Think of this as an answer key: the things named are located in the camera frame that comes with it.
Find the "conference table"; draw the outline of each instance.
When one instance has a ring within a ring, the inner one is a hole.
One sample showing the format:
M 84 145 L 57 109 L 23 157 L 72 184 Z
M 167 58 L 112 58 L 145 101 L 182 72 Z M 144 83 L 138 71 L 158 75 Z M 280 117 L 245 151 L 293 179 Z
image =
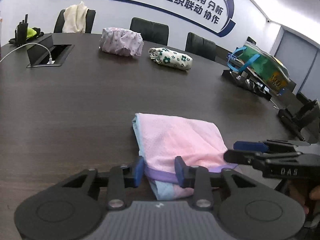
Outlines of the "conference table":
M 0 239 L 20 239 L 13 214 L 27 197 L 87 168 L 133 162 L 135 113 L 213 122 L 228 148 L 237 140 L 293 139 L 273 104 L 229 83 L 216 62 L 188 53 L 193 65 L 184 72 L 150 59 L 159 44 L 145 41 L 140 57 L 121 57 L 99 50 L 100 34 L 52 36 L 54 44 L 75 45 L 62 66 L 26 68 L 26 48 L 0 64 Z M 13 47 L 1 49 L 4 56 Z M 127 197 L 155 199 L 146 178 Z

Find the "cable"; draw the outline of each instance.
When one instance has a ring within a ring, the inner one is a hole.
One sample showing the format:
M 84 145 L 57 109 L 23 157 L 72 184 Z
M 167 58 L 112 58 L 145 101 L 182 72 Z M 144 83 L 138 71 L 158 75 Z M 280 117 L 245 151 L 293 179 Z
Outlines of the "cable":
M 49 50 L 47 47 L 45 47 L 45 46 L 43 46 L 43 45 L 41 45 L 41 44 L 39 44 L 39 43 L 33 43 L 33 42 L 24 44 L 24 45 L 22 45 L 22 46 L 20 46 L 20 47 L 18 47 L 18 48 L 16 48 L 16 49 L 14 49 L 13 51 L 10 51 L 7 55 L 5 55 L 5 56 L 3 57 L 3 59 L 0 60 L 0 63 L 1 63 L 7 56 L 9 56 L 12 52 L 14 52 L 14 51 L 16 51 L 16 50 L 18 50 L 18 49 L 20 49 L 20 48 L 22 48 L 22 47 L 25 47 L 25 46 L 27 46 L 27 45 L 30 45 L 30 44 L 39 45 L 39 46 L 41 46 L 41 47 L 44 47 L 44 48 L 49 52 L 49 64 L 52 64 L 52 57 L 51 57 L 51 52 L 50 52 L 50 50 Z

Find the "folded garment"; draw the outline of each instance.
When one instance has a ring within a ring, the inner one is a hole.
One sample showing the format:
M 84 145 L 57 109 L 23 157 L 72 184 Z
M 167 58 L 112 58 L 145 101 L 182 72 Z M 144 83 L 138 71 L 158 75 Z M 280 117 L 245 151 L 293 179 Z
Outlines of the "folded garment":
M 104 28 L 99 49 L 120 56 L 141 56 L 143 40 L 140 33 L 121 28 Z
M 192 58 L 187 54 L 182 54 L 166 48 L 149 49 L 150 58 L 163 66 L 189 70 L 192 66 Z
M 63 33 L 85 33 L 85 19 L 89 8 L 83 2 L 71 5 L 63 13 Z
M 132 125 L 139 155 L 146 162 L 145 175 L 158 200 L 172 200 L 193 194 L 193 189 L 182 189 L 177 185 L 174 171 L 176 156 L 182 156 L 188 166 L 204 166 L 211 172 L 237 166 L 223 160 L 227 148 L 213 123 L 139 113 L 135 114 Z

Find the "table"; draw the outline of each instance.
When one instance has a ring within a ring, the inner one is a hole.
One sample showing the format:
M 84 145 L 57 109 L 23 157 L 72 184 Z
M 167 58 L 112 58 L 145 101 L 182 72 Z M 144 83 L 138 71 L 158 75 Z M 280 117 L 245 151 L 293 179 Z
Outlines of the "table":
M 149 48 L 159 44 L 145 42 L 141 57 L 120 57 L 99 51 L 100 37 L 53 34 L 54 44 L 75 45 L 61 67 L 26 68 L 25 48 L 1 63 L 0 239 L 20 239 L 13 214 L 27 197 L 83 169 L 132 162 L 135 113 L 213 122 L 229 148 L 237 140 L 293 139 L 271 102 L 221 77 L 226 67 L 188 53 L 186 73 L 150 60 Z M 3 46 L 3 55 L 10 50 Z M 243 171 L 261 180 L 261 172 Z M 146 179 L 128 198 L 155 199 Z

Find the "light blue fabric edge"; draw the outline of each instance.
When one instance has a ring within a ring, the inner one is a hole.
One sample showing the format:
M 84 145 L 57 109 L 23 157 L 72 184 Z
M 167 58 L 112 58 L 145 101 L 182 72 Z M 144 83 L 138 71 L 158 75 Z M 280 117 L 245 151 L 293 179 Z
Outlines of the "light blue fabric edge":
M 139 156 L 145 158 L 145 152 L 143 149 L 143 143 L 141 141 L 140 131 L 140 119 L 139 114 L 135 114 L 135 117 L 132 120 L 132 127 L 134 134 L 136 136 L 138 146 L 139 146 Z M 174 190 L 173 184 L 168 182 L 157 181 L 153 179 L 149 179 L 149 183 L 153 194 L 155 194 L 157 200 L 173 200 L 174 199 Z

